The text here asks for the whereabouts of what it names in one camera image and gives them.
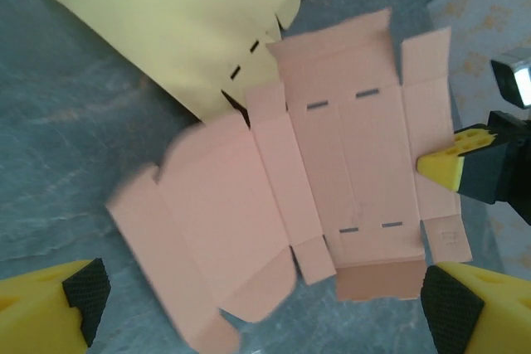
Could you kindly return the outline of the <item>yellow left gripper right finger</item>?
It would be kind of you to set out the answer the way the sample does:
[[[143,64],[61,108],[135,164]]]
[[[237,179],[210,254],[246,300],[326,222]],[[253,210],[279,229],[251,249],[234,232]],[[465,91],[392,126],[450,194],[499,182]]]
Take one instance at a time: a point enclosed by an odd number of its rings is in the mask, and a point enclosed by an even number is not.
[[[530,354],[530,282],[469,264],[427,268],[421,305],[439,353]]]

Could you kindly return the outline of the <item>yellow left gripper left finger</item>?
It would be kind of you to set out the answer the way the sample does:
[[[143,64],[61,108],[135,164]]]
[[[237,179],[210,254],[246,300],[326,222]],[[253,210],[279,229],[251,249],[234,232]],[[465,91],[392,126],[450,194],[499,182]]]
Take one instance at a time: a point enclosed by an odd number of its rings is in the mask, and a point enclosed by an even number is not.
[[[87,352],[109,295],[110,280],[100,258],[3,279],[1,352]]]

